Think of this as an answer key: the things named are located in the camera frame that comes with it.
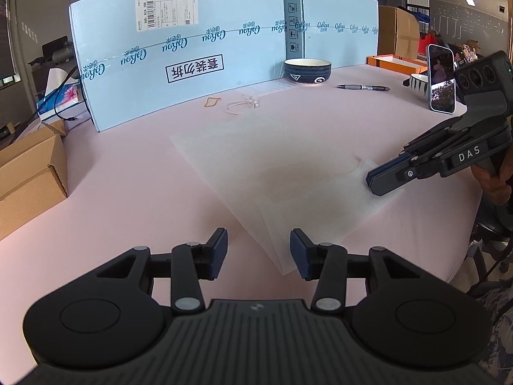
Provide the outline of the person's right hand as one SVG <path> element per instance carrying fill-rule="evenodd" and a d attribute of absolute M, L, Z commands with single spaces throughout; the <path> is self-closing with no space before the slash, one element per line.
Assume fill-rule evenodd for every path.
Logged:
<path fill-rule="evenodd" d="M 498 176 L 492 176 L 486 169 L 476 165 L 472 165 L 470 169 L 473 177 L 483 192 L 491 198 L 492 202 L 497 206 L 506 205 L 512 194 L 512 187 Z"/>

